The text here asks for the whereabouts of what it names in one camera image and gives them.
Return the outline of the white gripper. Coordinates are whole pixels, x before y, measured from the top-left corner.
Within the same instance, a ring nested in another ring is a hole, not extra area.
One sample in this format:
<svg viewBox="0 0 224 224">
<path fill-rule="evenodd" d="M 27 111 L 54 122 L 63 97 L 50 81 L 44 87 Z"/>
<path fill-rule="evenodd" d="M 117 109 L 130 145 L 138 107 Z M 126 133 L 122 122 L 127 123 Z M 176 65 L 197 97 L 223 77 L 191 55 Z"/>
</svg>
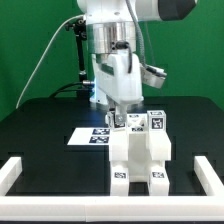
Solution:
<svg viewBox="0 0 224 224">
<path fill-rule="evenodd" d="M 93 58 L 96 87 L 117 103 L 115 106 L 115 126 L 123 127 L 127 120 L 127 104 L 138 104 L 143 100 L 140 63 L 136 54 L 132 55 L 132 72 L 128 72 L 129 58 L 125 51 L 110 54 L 107 69 Z"/>
</svg>

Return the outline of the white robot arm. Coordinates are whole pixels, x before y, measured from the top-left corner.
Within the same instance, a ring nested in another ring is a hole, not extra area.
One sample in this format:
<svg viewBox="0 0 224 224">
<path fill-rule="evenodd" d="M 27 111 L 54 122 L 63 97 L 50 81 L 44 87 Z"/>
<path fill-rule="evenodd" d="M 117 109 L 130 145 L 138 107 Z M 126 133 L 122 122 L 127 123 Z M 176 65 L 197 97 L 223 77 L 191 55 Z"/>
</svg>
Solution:
<svg viewBox="0 0 224 224">
<path fill-rule="evenodd" d="M 106 123 L 122 128 L 127 110 L 143 101 L 144 84 L 160 88 L 164 70 L 146 63 L 141 21 L 184 19 L 197 0 L 77 0 L 86 21 L 95 96 L 108 106 Z"/>
</svg>

